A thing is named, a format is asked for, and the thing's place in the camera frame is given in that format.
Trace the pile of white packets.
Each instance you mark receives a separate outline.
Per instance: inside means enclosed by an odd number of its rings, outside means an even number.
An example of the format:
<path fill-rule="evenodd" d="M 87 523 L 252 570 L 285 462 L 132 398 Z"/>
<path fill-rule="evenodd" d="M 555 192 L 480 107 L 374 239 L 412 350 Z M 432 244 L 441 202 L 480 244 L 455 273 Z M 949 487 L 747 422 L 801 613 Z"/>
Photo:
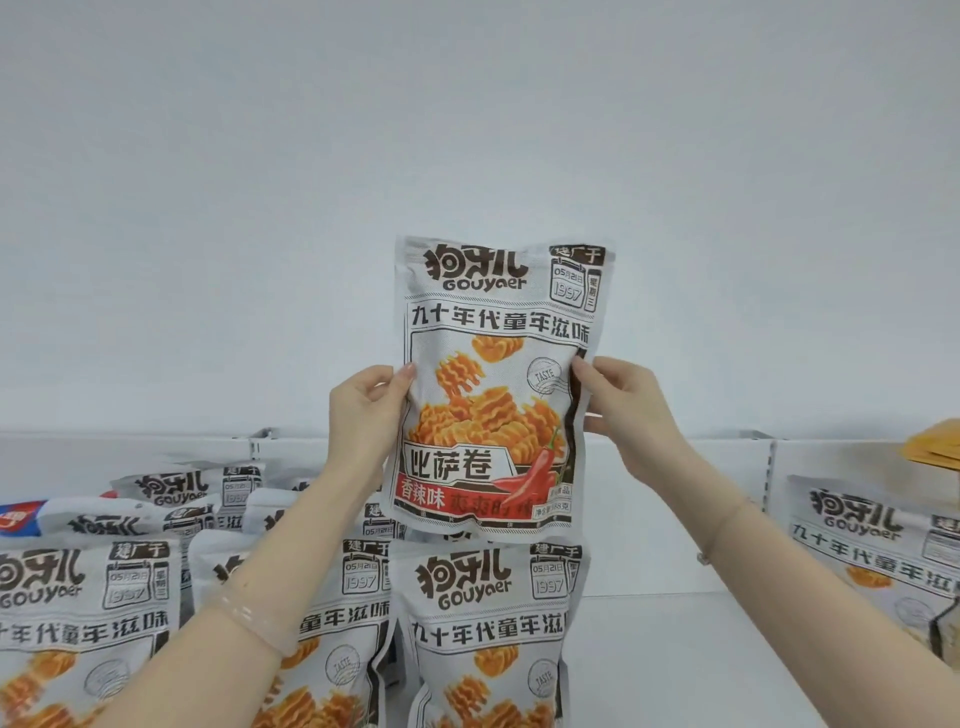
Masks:
<path fill-rule="evenodd" d="M 47 499 L 0 540 L 0 727 L 92 728 L 308 487 L 162 505 Z M 346 529 L 251 728 L 565 728 L 562 646 L 589 557 L 562 541 L 445 540 L 372 493 Z"/>

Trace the white metal shelf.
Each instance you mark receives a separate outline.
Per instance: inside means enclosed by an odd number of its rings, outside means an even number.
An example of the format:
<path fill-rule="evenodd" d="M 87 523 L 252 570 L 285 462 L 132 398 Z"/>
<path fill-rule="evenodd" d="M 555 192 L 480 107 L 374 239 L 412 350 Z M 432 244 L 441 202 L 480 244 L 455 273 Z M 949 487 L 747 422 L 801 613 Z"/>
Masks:
<path fill-rule="evenodd" d="M 583 529 L 592 563 L 565 640 L 573 728 L 823 728 L 809 700 L 693 541 L 613 445 L 586 436 Z M 778 440 L 756 430 L 694 448 L 784 518 L 789 476 L 846 480 L 919 503 L 960 505 L 960 475 L 908 462 L 886 440 Z M 261 430 L 242 437 L 0 433 L 0 504 L 98 495 L 173 463 L 249 457 L 318 470 L 328 441 Z"/>

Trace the blue and red packet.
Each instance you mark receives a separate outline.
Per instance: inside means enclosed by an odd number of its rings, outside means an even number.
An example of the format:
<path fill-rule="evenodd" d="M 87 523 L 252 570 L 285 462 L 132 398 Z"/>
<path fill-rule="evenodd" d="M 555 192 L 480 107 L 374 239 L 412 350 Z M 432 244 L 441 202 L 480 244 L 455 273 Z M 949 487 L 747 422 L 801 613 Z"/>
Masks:
<path fill-rule="evenodd" d="M 39 517 L 47 499 L 0 503 L 0 540 L 39 538 Z"/>

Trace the translucent pink bangle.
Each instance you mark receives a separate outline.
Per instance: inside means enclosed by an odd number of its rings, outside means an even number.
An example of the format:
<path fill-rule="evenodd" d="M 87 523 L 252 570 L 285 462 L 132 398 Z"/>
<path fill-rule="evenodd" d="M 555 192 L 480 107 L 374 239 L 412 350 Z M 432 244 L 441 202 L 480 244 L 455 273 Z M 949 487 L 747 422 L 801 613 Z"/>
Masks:
<path fill-rule="evenodd" d="M 313 593 L 308 586 L 304 578 L 290 574 L 236 571 L 225 581 L 195 585 L 196 612 L 219 611 L 286 659 L 298 650 L 300 625 Z"/>

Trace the person's left hand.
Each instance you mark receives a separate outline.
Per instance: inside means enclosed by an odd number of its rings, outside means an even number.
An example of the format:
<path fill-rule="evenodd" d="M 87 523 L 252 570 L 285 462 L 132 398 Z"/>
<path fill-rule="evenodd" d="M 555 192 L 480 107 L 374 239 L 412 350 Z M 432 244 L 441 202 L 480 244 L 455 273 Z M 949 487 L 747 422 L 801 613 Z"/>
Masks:
<path fill-rule="evenodd" d="M 396 442 L 408 394 L 402 401 L 388 397 L 370 401 L 358 391 L 361 371 L 330 392 L 323 473 L 369 495 L 383 479 L 383 468 Z"/>

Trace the yellow packet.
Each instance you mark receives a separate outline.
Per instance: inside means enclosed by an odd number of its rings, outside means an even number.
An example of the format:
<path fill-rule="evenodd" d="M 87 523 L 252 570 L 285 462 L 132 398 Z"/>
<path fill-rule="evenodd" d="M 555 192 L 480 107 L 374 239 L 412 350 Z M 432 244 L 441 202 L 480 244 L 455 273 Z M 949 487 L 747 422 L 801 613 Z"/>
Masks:
<path fill-rule="evenodd" d="M 948 418 L 911 436 L 900 450 L 914 463 L 960 473 L 960 418 Z"/>

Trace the person's right forearm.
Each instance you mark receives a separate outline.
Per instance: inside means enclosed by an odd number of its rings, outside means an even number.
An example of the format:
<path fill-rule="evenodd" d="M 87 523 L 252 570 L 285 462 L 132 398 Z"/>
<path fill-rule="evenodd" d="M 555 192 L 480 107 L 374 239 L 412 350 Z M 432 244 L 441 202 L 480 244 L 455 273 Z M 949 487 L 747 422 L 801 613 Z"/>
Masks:
<path fill-rule="evenodd" d="M 684 439 L 616 441 L 827 728 L 960 728 L 960 679 Z"/>

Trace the white crinkle snack packet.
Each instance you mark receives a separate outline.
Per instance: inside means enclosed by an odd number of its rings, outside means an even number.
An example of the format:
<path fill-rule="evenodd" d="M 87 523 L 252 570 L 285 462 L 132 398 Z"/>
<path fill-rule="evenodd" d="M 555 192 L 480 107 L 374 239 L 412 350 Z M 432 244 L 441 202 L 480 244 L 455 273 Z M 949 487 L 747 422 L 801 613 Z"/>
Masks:
<path fill-rule="evenodd" d="M 581 538 L 591 396 L 572 363 L 594 358 L 616 262 L 605 240 L 398 240 L 415 379 L 381 488 L 390 518 L 504 544 Z"/>
<path fill-rule="evenodd" d="M 790 538 L 960 676 L 960 511 L 791 474 Z"/>

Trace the person's right hand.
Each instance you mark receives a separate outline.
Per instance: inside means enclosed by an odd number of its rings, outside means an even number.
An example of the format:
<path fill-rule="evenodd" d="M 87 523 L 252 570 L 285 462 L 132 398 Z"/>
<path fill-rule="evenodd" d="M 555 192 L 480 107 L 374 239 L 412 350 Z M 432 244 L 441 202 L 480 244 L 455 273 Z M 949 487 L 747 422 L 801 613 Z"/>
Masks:
<path fill-rule="evenodd" d="M 606 410 L 587 408 L 583 429 L 608 438 L 635 480 L 666 490 L 695 468 L 697 453 L 679 430 L 654 372 L 618 360 L 619 403 Z"/>

